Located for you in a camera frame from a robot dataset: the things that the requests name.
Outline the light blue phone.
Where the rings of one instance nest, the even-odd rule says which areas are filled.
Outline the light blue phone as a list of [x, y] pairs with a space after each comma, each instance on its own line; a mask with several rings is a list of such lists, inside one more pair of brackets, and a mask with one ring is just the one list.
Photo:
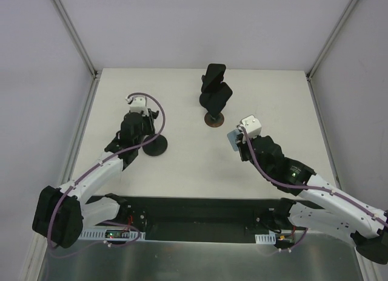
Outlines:
[[228, 138], [228, 140], [230, 142], [230, 145], [231, 145], [232, 149], [235, 152], [238, 151], [238, 147], [237, 147], [236, 141], [237, 141], [237, 137], [238, 137], [239, 134], [240, 134], [240, 131], [238, 129], [234, 129], [234, 130], [232, 130], [231, 132], [229, 132], [227, 134], [227, 138]]

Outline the black round-base phone stand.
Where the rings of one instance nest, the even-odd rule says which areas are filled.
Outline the black round-base phone stand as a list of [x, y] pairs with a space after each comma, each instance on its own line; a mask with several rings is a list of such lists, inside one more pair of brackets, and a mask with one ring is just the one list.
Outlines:
[[148, 117], [142, 117], [142, 149], [146, 155], [157, 157], [167, 150], [168, 142], [163, 135], [156, 136], [156, 132], [149, 132], [148, 123]]

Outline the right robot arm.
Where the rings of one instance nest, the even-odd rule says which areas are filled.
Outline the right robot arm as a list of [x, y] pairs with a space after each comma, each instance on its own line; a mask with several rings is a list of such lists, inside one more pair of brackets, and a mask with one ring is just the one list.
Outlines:
[[283, 200], [273, 213], [277, 228], [293, 225], [323, 232], [350, 244], [368, 260], [387, 264], [387, 211], [363, 203], [302, 162], [285, 157], [269, 136], [246, 139], [242, 130], [235, 129], [227, 137], [241, 160], [251, 162], [277, 189], [319, 206], [313, 209]]

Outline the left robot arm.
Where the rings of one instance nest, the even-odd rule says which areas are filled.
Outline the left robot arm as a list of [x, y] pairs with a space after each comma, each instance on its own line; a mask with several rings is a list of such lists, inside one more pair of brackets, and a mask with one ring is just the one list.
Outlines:
[[109, 193], [98, 201], [89, 200], [110, 178], [133, 163], [141, 147], [155, 140], [154, 121], [158, 115], [149, 108], [130, 111], [124, 116], [115, 138], [89, 170], [58, 188], [46, 186], [39, 195], [32, 230], [46, 237], [49, 244], [69, 248], [85, 228], [105, 221], [128, 227], [126, 199]]

